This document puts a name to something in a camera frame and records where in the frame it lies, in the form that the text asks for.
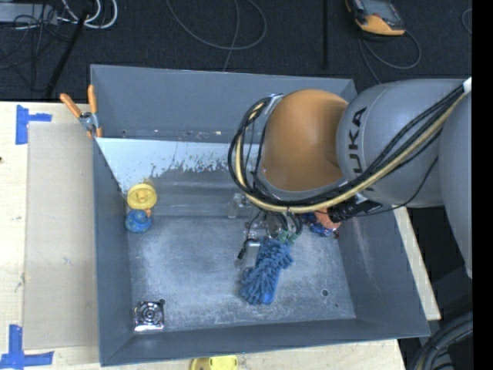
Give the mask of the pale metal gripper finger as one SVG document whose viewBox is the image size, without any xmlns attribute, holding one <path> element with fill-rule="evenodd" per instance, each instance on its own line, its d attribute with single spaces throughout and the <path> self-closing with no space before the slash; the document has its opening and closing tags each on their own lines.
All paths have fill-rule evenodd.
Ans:
<svg viewBox="0 0 493 370">
<path fill-rule="evenodd" d="M 259 240 L 247 238 L 243 243 L 236 258 L 236 266 L 240 269 L 252 269 L 256 266 L 257 256 L 260 252 Z"/>
<path fill-rule="evenodd" d="M 253 210 L 251 202 L 244 194 L 235 193 L 229 202 L 229 218 L 246 217 Z"/>
</svg>

